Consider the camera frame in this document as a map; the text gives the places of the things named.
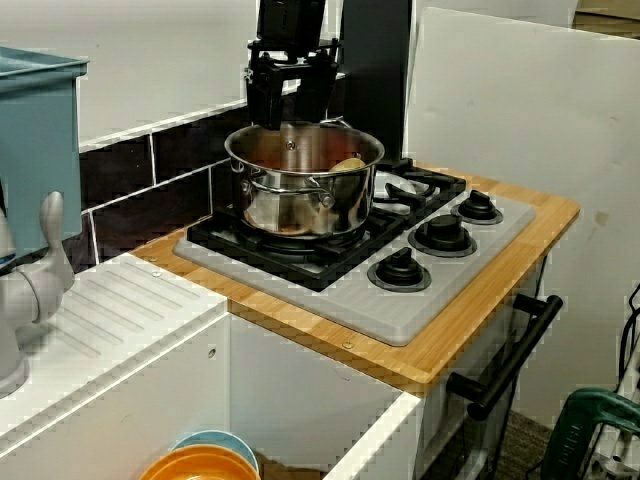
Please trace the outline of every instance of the stainless steel pot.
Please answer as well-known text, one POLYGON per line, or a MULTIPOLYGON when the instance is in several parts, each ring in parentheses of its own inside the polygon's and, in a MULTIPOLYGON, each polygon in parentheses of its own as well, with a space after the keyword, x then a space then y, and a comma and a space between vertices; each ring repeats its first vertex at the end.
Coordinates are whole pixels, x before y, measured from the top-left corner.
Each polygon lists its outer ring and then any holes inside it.
POLYGON ((241 192, 234 201, 255 228, 273 235, 327 238, 358 228, 373 201, 382 144, 366 133, 329 123, 283 123, 231 134, 225 149, 241 192), (330 172, 358 157, 365 166, 330 172))

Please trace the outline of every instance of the orange bowl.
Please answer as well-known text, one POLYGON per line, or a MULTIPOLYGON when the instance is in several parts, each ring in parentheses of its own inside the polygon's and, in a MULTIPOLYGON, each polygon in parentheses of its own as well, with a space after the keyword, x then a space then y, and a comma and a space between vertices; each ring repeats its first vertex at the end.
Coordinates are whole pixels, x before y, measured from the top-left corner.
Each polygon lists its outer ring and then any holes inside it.
POLYGON ((140 480, 260 480, 243 457, 217 445, 191 445, 159 458, 140 480))

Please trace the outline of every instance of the gray stovetop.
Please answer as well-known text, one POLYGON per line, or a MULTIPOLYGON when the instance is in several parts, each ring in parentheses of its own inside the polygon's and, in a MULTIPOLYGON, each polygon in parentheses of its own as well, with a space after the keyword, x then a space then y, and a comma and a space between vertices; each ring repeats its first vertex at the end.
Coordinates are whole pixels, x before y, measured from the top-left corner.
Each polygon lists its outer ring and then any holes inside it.
MULTIPOLYGON (((429 219, 449 213, 468 197, 465 192, 434 212, 429 219)), ((462 289, 535 217, 533 208, 514 200, 492 197, 504 215, 498 225, 463 223, 478 249, 464 258, 438 258, 413 250, 413 258, 426 267, 431 285, 421 292, 393 293, 373 285, 367 278, 370 266, 409 246, 413 229, 402 233, 360 266, 322 292, 263 272, 242 262, 181 239, 176 255, 209 268, 253 288, 281 298, 307 311, 328 318, 360 333, 394 346, 409 343, 462 289)))

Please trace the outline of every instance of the food in pot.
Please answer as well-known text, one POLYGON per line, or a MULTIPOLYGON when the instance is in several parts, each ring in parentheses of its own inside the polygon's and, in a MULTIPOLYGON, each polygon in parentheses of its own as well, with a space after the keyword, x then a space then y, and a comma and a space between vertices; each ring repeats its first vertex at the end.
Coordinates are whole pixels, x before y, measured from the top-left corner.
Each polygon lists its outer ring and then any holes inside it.
POLYGON ((364 167, 366 164, 359 158, 353 157, 343 160, 335 165, 330 172, 344 172, 345 170, 355 170, 356 168, 364 167))

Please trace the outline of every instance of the pot handle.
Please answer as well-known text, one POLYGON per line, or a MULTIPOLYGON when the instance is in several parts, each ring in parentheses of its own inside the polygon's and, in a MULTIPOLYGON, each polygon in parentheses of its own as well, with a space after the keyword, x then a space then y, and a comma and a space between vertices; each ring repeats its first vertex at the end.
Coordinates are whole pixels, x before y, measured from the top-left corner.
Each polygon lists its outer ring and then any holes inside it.
POLYGON ((328 118, 326 120, 322 120, 320 121, 321 124, 336 124, 336 125, 342 125, 343 127, 347 127, 347 128, 353 128, 351 125, 349 125, 347 122, 345 122, 344 117, 336 117, 336 118, 328 118))
POLYGON ((268 187, 263 185, 262 183, 256 181, 256 177, 249 176, 249 181, 242 181, 242 190, 249 191, 249 183, 256 189, 261 192, 267 193, 275 193, 275 194, 288 194, 288 195, 308 195, 311 193, 317 193, 318 198, 320 199, 320 203, 325 208, 331 208, 336 200, 333 198, 331 193, 327 192, 324 188, 320 186, 317 180, 313 177, 308 177, 305 181, 311 184, 310 187, 301 187, 301 188, 281 188, 281 187, 268 187))

